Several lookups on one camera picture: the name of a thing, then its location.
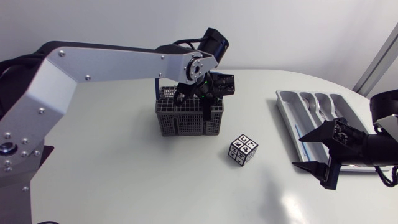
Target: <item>silver tray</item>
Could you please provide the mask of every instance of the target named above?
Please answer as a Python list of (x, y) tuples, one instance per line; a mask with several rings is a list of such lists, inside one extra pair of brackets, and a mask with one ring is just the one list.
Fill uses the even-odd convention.
[[(348, 125), (369, 134), (361, 118), (348, 101), (338, 93), (277, 90), (277, 106), (301, 161), (328, 163), (328, 148), (320, 142), (300, 142), (299, 138), (319, 127), (324, 121), (344, 117)], [(342, 166), (341, 171), (374, 172), (373, 166)]]

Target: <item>gray plastic basket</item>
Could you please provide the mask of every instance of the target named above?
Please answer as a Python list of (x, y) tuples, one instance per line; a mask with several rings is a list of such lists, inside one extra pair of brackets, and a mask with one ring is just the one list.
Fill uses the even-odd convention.
[(173, 104), (176, 86), (160, 89), (160, 99), (156, 100), (156, 114), (163, 136), (218, 135), (223, 115), (223, 100), (211, 107), (211, 120), (203, 120), (203, 112), (198, 97), (187, 98), (181, 106)]

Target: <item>white wall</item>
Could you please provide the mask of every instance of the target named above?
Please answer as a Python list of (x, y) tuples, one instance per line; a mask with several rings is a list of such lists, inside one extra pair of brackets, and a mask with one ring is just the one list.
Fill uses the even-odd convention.
[(0, 60), (50, 40), (156, 48), (214, 27), (231, 44), (220, 68), (290, 70), (352, 88), (397, 12), (396, 0), (2, 0)]

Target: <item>white table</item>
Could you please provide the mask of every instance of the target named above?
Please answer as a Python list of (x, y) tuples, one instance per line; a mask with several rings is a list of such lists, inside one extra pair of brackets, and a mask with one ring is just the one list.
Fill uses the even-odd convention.
[[(377, 175), (342, 173), (332, 191), (291, 164), (299, 157), (275, 91), (341, 93), (372, 129), (367, 99), (294, 72), (219, 72), (236, 75), (236, 93), (218, 136), (162, 137), (153, 80), (79, 85), (32, 180), (34, 223), (396, 222), (398, 189)], [(259, 144), (244, 167), (228, 157), (242, 133)]]

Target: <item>cube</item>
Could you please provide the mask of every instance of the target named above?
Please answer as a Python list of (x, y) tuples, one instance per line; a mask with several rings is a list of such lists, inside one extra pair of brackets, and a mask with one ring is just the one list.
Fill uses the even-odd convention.
[(243, 166), (253, 158), (258, 146), (252, 139), (242, 134), (231, 143), (228, 155)]

